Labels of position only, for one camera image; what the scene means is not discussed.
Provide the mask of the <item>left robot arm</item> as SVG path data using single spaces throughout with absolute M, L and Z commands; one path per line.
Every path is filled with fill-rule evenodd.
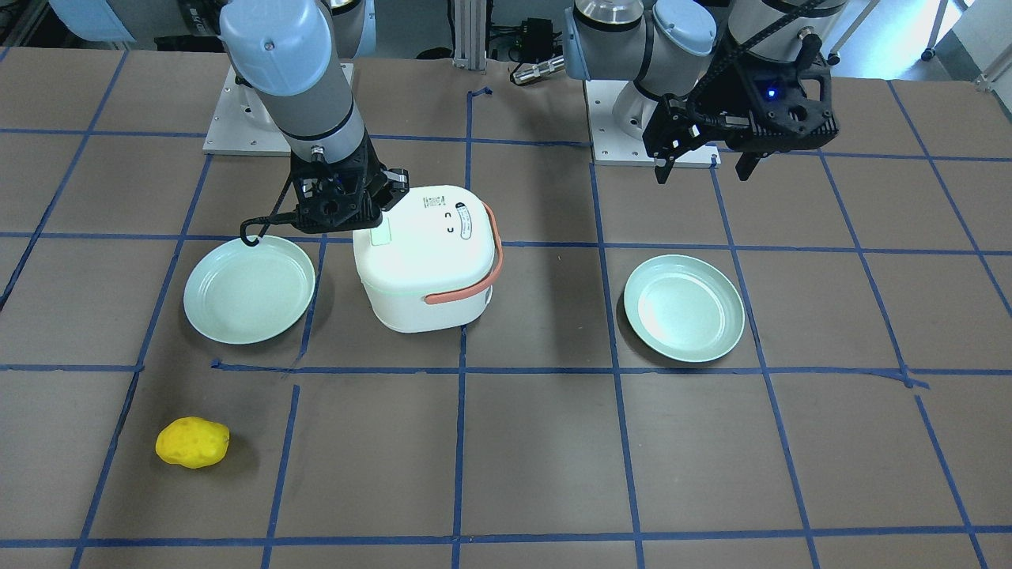
M 823 37 L 843 1 L 733 1 L 723 28 L 697 1 L 575 1 L 567 75 L 625 84 L 617 116 L 665 183 L 676 159 L 711 141 L 740 157 L 738 179 L 775 153 L 838 136 Z

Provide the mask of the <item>green plate near right arm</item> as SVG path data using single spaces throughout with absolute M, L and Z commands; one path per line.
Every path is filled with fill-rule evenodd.
M 315 266 L 292 241 L 265 236 L 254 246 L 235 239 L 214 248 L 187 278 L 182 306 L 189 324 L 225 345 L 275 338 L 307 312 Z

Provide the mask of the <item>green plate near left arm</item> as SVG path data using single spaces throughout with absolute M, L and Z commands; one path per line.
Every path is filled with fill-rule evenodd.
M 637 337 L 654 352 L 686 363 L 722 359 L 744 333 L 743 299 L 712 264 L 683 254 L 640 263 L 623 288 Z

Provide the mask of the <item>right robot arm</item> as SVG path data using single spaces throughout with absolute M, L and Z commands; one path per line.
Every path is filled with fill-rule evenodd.
M 325 1 L 232 1 L 221 8 L 221 40 L 239 79 L 257 93 L 290 147 L 283 190 L 296 209 L 244 220 L 240 239 L 257 245 L 272 224 L 306 234 L 380 226 L 409 190 L 401 168 L 380 162 L 358 111 Z

